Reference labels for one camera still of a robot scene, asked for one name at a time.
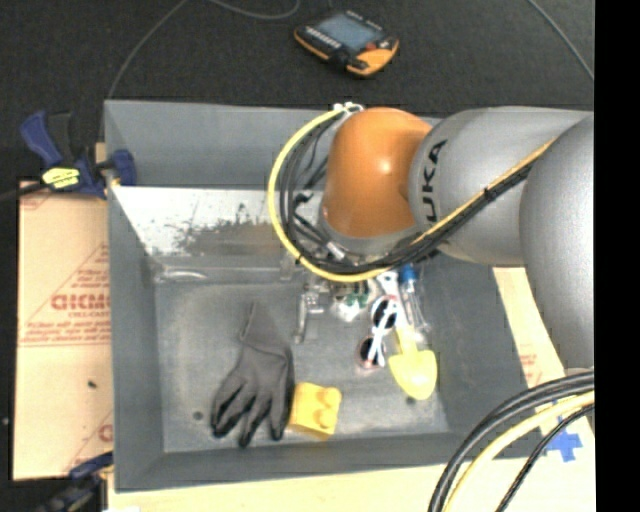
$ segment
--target wire bundle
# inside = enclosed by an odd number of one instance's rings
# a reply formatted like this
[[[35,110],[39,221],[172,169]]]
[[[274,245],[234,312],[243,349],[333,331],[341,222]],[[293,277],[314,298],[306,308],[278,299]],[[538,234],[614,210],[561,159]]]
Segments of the wire bundle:
[[[440,243],[454,234],[482,208],[526,179],[533,162],[555,140],[554,138],[548,141],[536,151],[527,155],[515,166],[411,242],[401,244],[382,257],[375,259],[363,261],[358,256],[332,258],[327,254],[327,251],[335,254],[335,251],[332,251],[332,246],[335,248],[336,244],[297,213],[298,204],[296,204],[296,198],[298,198],[299,202],[304,202],[308,200],[309,196],[304,196],[304,194],[296,195],[295,191],[300,186],[302,186],[303,190],[310,190],[322,179],[326,172],[327,159],[324,159],[314,171],[310,172],[315,159],[318,141],[343,113],[351,113],[356,107],[362,108],[350,104],[344,105],[312,119],[300,128],[287,141],[276,158],[267,187],[269,216],[282,244],[308,270],[331,281],[352,283],[364,281],[374,278],[393,267],[429,257],[437,250]],[[302,162],[309,151],[312,152],[310,160],[307,166],[300,170]],[[307,181],[303,184],[304,176],[307,176]],[[280,189],[279,208],[276,207],[276,188],[278,187]],[[315,243],[317,250],[309,249],[303,240]]]
[[[471,480],[471,477],[478,474],[481,469],[504,450],[511,443],[521,438],[528,432],[540,427],[549,421],[563,414],[570,414],[558,424],[549,434],[547,434],[523,466],[522,470],[514,480],[513,484],[505,494],[497,511],[503,511],[515,495],[522,484],[524,477],[528,474],[535,461],[543,453],[549,442],[569,423],[592,411],[595,407],[595,375],[594,371],[586,371],[570,377],[557,379],[535,388],[523,391],[515,397],[507,400],[489,413],[468,435],[456,453],[451,457],[444,469],[440,480],[436,484],[435,490],[429,503],[429,512],[450,512],[454,510],[458,502],[462,489]],[[547,407],[540,412],[535,408]],[[526,419],[520,421],[515,426],[509,428],[504,434],[491,442],[477,457],[473,459],[465,473],[453,487],[454,481],[465,459],[480,443],[486,442],[487,438],[495,435],[514,419],[528,414]]]

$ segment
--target black floor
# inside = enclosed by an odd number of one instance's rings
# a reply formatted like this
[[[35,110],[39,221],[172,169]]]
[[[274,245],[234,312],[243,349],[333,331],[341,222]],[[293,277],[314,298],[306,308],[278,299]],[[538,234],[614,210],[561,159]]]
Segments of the black floor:
[[[229,0],[261,13],[295,0]],[[292,29],[325,11],[301,0],[287,19],[264,21],[207,0],[30,0],[0,6],[0,194],[34,176],[37,157],[18,127],[39,109],[73,111],[74,141],[99,138],[102,101],[131,50],[114,97],[325,108],[352,100],[445,116],[494,105],[593,110],[589,73],[529,0],[333,0],[400,37],[393,62],[372,79],[339,74],[307,54]],[[537,0],[594,69],[595,0]],[[64,482],[10,481],[15,358],[15,202],[0,203],[0,512],[29,510]]]

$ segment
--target yellow lego brick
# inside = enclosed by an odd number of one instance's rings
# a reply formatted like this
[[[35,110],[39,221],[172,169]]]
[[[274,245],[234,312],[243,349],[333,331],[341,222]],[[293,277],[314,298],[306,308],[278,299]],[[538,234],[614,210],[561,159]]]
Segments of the yellow lego brick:
[[[324,441],[336,430],[341,401],[342,393],[338,388],[299,382],[294,391],[287,428]]]

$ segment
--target blue clamp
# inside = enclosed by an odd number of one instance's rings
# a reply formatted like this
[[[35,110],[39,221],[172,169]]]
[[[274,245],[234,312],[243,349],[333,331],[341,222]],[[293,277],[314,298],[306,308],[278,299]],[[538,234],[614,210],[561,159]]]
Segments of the blue clamp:
[[[103,480],[98,472],[113,464],[113,452],[103,453],[83,462],[69,472],[72,483],[49,500],[36,507],[35,512],[73,512],[80,510],[99,491]]]
[[[46,113],[41,110],[20,125],[23,140],[29,149],[42,158],[44,171],[41,179],[44,184],[54,192],[77,192],[106,199],[106,183],[100,171],[114,168],[122,185],[135,185],[135,164],[127,150],[115,151],[110,160],[95,165],[89,160],[87,151],[79,156],[71,153],[69,118],[68,114],[53,116],[51,121],[55,129],[50,130]]]

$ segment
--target gray bin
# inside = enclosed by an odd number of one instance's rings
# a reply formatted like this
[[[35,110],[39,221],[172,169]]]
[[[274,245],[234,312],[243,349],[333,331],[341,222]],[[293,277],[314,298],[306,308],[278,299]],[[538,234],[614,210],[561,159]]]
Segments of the gray bin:
[[[282,279],[263,196],[276,153],[316,114],[105,104],[107,151],[129,149],[139,172],[138,187],[109,197],[116,490],[443,463],[526,387],[491,269],[438,255],[421,269],[439,363],[431,398],[407,400],[387,369],[359,368],[366,314],[346,323],[329,309],[317,339],[293,352],[297,381],[342,391],[336,434],[273,442],[261,427],[246,449],[233,431],[211,436],[213,396],[238,356],[250,302],[269,305],[283,336],[295,329],[305,275]],[[534,437],[507,455],[526,453]]]

